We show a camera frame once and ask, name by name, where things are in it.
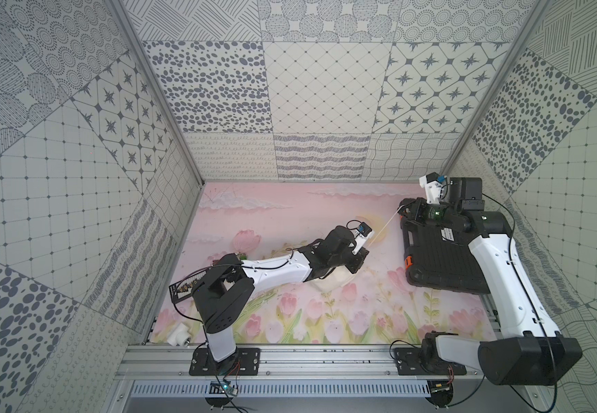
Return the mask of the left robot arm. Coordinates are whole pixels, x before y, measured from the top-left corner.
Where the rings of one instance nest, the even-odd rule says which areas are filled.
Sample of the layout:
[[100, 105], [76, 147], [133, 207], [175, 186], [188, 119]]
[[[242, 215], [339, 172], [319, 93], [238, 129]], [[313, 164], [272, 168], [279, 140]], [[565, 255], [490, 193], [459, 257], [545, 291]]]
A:
[[360, 221], [355, 229], [338, 225], [325, 239], [285, 256], [258, 261], [241, 260], [234, 253], [223, 256], [191, 290], [212, 359], [233, 359], [237, 346], [232, 326], [253, 293], [321, 280], [339, 267], [354, 275], [369, 254], [364, 245], [373, 235], [372, 227]]

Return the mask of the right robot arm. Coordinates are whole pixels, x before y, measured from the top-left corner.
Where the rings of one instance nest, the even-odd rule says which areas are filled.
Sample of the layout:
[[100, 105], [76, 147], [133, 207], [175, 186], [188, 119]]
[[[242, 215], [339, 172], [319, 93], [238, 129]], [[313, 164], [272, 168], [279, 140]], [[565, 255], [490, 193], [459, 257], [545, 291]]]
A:
[[476, 341], [429, 332], [422, 340], [426, 368], [454, 363], [480, 370], [494, 385], [556, 385], [581, 359], [575, 338], [551, 319], [514, 243], [514, 229], [484, 208], [477, 177], [429, 173], [425, 195], [400, 202], [405, 277], [415, 287], [488, 294], [498, 311], [501, 337]]

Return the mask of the cream cloth soil bag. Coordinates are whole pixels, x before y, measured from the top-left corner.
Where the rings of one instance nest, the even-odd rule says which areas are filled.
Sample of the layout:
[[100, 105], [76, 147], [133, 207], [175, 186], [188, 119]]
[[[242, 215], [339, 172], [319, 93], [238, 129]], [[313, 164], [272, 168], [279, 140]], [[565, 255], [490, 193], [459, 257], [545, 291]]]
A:
[[345, 267], [337, 267], [332, 273], [324, 277], [324, 279], [312, 280], [311, 284], [321, 293], [327, 294], [340, 287], [344, 287], [353, 279], [356, 274], [350, 273]]

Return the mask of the white bag drawstring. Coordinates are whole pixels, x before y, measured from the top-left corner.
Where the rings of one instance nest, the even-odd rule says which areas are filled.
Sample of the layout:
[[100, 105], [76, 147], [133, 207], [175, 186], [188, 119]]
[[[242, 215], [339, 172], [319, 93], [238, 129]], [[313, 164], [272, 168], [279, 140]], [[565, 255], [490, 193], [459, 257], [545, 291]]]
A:
[[388, 226], [391, 224], [391, 222], [393, 222], [393, 220], [395, 218], [398, 218], [398, 212], [399, 212], [400, 208], [397, 208], [386, 220], [386, 223], [384, 223], [384, 225], [379, 228], [377, 227], [374, 230], [374, 235], [371, 237], [371, 239], [367, 242], [367, 246], [368, 247], [372, 247], [377, 241], [379, 241], [380, 239], [383, 239], [386, 236], [386, 229], [388, 228]]

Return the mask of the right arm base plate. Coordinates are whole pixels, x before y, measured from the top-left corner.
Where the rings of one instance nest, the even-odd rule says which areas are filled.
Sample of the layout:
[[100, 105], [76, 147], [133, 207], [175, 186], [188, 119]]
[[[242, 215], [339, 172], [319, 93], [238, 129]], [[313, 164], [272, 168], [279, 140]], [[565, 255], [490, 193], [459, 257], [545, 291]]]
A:
[[467, 368], [434, 356], [422, 355], [422, 351], [410, 347], [391, 350], [398, 374], [401, 376], [465, 376]]

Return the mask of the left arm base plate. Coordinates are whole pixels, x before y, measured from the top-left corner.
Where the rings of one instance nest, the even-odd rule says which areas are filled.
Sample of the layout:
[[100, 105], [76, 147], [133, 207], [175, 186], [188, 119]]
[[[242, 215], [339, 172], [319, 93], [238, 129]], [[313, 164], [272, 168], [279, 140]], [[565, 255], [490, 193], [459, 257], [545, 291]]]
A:
[[205, 376], [257, 376], [261, 350], [259, 348], [237, 348], [234, 354], [224, 361], [214, 361], [210, 349], [195, 349], [189, 375]]

